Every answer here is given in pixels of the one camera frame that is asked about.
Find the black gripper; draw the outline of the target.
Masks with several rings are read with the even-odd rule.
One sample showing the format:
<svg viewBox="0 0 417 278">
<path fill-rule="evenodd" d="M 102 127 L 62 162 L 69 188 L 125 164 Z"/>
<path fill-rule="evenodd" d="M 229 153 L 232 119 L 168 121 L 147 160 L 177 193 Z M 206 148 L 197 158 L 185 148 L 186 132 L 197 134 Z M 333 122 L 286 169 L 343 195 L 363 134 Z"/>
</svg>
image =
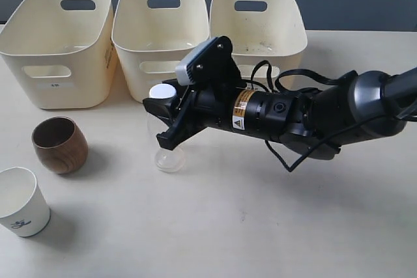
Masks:
<svg viewBox="0 0 417 278">
<path fill-rule="evenodd" d="M 161 148 L 176 148 L 206 128 L 276 143 L 312 142 L 302 112 L 306 97 L 249 89 L 235 62 L 224 78 L 190 86 L 168 79 L 149 90 L 146 112 L 168 126 L 156 135 Z"/>
</svg>

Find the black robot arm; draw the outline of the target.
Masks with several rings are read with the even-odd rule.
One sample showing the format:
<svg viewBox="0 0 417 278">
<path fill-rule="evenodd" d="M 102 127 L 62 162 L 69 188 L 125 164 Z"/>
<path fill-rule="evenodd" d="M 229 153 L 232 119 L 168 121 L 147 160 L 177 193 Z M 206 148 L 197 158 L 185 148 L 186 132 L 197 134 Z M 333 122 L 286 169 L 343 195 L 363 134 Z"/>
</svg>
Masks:
<svg viewBox="0 0 417 278">
<path fill-rule="evenodd" d="M 143 100 L 147 113 L 167 130 L 156 138 L 173 150 L 206 128 L 279 143 L 306 158 L 331 160 L 344 145 L 391 137 L 416 121 L 416 71 L 391 76 L 381 71 L 350 71 L 330 79 L 308 69 L 286 71 L 306 76 L 325 90 L 289 90 L 279 78 L 261 84 L 244 79 L 226 36 L 194 48 L 165 84 L 173 94 Z"/>
</svg>

